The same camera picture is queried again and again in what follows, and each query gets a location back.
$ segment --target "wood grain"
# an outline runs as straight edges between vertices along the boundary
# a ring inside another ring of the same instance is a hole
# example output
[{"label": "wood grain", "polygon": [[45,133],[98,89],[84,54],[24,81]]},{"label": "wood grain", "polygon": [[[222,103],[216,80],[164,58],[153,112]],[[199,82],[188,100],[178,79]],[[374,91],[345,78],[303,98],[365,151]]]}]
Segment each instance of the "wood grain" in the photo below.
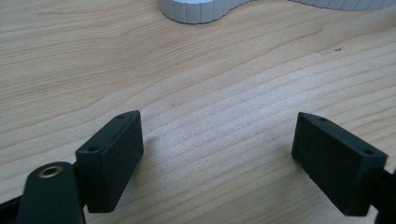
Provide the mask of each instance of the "wood grain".
[{"label": "wood grain", "polygon": [[139,109],[145,155],[89,223],[373,223],[344,217],[291,158],[298,111],[396,165],[396,7],[256,1],[169,21],[154,0],[0,2],[0,202]]}]

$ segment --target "small hole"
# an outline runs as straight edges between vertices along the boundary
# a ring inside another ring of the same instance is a hole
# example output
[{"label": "small hole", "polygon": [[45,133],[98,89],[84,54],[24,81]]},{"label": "small hole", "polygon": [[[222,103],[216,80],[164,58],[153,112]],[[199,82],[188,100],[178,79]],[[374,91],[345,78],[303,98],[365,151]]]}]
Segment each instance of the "small hole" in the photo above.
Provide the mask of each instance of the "small hole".
[{"label": "small hole", "polygon": [[57,174],[59,174],[62,171],[62,166],[51,166],[49,168],[46,168],[42,170],[39,174],[38,177],[40,178],[50,178],[53,177]]},{"label": "small hole", "polygon": [[89,150],[90,152],[99,151],[99,147],[89,147],[88,150]]},{"label": "small hole", "polygon": [[373,155],[374,154],[374,152],[371,151],[371,150],[364,150],[363,152],[366,153],[367,155]]}]

